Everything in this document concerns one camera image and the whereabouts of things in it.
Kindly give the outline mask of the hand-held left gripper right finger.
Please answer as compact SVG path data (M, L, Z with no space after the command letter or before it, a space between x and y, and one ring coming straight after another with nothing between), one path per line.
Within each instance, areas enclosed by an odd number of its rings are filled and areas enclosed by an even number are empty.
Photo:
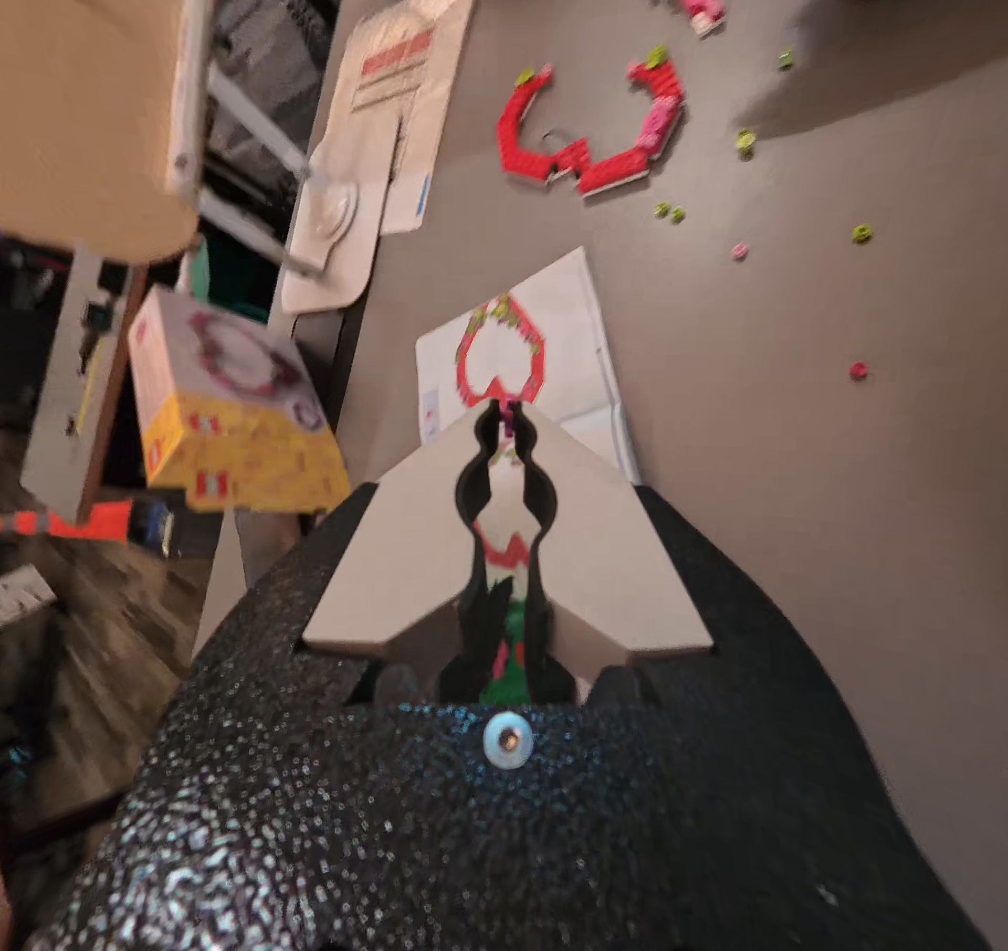
M533 703L573 703L612 667L712 650L636 488L560 425L515 406L528 550L524 668Z

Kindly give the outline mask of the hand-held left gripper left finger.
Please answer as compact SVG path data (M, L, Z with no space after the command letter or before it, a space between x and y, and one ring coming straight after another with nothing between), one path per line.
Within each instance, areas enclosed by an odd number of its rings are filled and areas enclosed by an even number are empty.
M505 639L476 528L490 502L496 400L473 408L377 483L302 634L311 650L409 667L442 703L474 703Z

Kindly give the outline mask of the red lego heart frame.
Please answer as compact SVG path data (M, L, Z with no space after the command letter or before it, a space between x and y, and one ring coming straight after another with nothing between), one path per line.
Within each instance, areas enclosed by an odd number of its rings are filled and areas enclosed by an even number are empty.
M577 191L585 199L648 177L674 136L686 108L686 96L664 45L655 46L644 60L632 63L626 77L634 88L649 95L648 113L629 148L595 160L586 138L570 141L555 153L524 146L524 120L538 95L551 84L553 70L547 64L537 71L523 71L496 126L503 172L542 187L573 176Z

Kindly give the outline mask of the yellow lego box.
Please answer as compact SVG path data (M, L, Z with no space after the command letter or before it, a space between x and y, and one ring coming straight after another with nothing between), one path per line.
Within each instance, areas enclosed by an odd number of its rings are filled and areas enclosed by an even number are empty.
M197 512L328 512L351 493L296 343L154 285L128 334L147 485Z

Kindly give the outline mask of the open lego instruction booklet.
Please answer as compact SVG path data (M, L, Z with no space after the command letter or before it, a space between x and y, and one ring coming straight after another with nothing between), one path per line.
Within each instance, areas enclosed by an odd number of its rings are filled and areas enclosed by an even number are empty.
M415 354L422 444L487 399L514 399L639 481L584 249L425 333Z

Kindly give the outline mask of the green plastic bin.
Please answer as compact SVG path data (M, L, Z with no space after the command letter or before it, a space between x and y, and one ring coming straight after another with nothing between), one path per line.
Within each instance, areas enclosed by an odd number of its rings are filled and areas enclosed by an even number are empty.
M493 584L489 599L492 612L501 612L503 621L479 702L492 707L527 704L531 695L525 667L525 598L507 577Z

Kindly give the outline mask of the orange object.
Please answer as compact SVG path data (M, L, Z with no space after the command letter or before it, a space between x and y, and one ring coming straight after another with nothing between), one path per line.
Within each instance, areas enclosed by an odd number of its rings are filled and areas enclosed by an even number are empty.
M1 534L124 543L129 538L136 503L136 499L126 499L94 504L90 515L77 524L64 520L50 509L2 512Z

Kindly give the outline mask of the clear sleeve red label sheet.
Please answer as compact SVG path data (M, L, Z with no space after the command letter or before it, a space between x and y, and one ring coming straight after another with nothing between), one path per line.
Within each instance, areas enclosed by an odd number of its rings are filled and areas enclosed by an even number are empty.
M422 226L450 97L476 0L400 0L359 23L346 48L349 120L399 122L380 233Z

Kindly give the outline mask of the wooden panel desk lamp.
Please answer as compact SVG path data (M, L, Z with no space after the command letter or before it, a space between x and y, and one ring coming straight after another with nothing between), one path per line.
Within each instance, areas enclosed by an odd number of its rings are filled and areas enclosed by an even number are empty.
M213 55L216 0L1 0L2 230L147 265L183 252L200 218L280 269L282 311L342 310L367 288L399 120L354 154L310 155ZM286 244L204 181L208 101L300 195Z

